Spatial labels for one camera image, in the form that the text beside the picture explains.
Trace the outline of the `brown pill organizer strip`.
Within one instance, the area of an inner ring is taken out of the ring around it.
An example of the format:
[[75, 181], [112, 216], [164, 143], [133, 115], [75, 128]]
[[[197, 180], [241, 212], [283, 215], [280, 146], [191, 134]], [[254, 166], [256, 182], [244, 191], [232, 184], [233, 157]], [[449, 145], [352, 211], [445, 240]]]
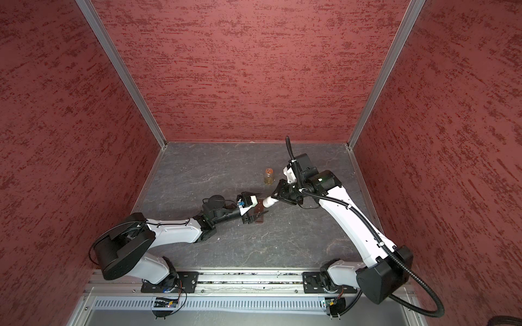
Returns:
[[263, 215], [266, 213], [265, 206], [263, 205], [263, 199], [257, 198], [257, 200], [258, 204], [251, 210], [251, 218], [255, 224], [263, 224]]

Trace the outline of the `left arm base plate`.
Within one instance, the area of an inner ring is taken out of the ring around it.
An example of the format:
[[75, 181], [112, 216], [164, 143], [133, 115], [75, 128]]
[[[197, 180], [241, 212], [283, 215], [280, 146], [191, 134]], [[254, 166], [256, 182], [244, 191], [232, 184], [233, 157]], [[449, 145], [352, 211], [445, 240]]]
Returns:
[[194, 293], [198, 272], [174, 272], [158, 284], [142, 281], [141, 293]]

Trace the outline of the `white pill bottle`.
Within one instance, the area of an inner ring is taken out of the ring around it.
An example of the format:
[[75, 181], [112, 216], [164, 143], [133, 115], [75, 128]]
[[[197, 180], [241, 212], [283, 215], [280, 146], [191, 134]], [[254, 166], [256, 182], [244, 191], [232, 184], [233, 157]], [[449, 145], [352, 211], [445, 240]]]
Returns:
[[262, 201], [262, 205], [264, 208], [268, 209], [273, 205], [277, 204], [278, 202], [279, 201], [277, 199], [274, 199], [273, 197], [267, 197]]

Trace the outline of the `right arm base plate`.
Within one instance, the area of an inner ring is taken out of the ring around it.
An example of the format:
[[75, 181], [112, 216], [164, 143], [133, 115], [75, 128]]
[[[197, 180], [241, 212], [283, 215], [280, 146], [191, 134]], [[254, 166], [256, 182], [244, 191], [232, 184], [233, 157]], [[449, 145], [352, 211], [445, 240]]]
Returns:
[[346, 285], [336, 285], [326, 272], [304, 272], [303, 288], [305, 293], [341, 294], [357, 293], [357, 289]]

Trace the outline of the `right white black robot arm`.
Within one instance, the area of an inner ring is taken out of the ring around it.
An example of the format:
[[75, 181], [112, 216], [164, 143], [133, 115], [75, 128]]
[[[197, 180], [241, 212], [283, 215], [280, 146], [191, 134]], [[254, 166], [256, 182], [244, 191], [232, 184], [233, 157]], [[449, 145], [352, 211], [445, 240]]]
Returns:
[[360, 289], [371, 302], [380, 304], [409, 280], [409, 274], [392, 258], [411, 268], [412, 252], [406, 246], [397, 247], [376, 229], [331, 171], [319, 172], [304, 153], [289, 161], [284, 175], [263, 206], [268, 209], [278, 202], [300, 205], [307, 197], [301, 190], [307, 190], [340, 225], [362, 258], [361, 264], [343, 260], [326, 264], [329, 283]]

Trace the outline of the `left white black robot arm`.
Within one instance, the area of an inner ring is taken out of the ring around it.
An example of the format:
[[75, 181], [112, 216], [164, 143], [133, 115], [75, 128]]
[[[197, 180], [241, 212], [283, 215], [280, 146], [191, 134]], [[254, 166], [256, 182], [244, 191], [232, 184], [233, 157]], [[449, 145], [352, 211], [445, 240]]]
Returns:
[[139, 278], [143, 293], [190, 293], [169, 258], [153, 255], [153, 248], [176, 243], [200, 243], [210, 239], [216, 226], [233, 220], [252, 224], [265, 212], [256, 194], [243, 192], [236, 200], [221, 195], [203, 199], [201, 211], [178, 221], [147, 219], [133, 213], [104, 232], [88, 251], [91, 262], [100, 267], [106, 281], [122, 277]]

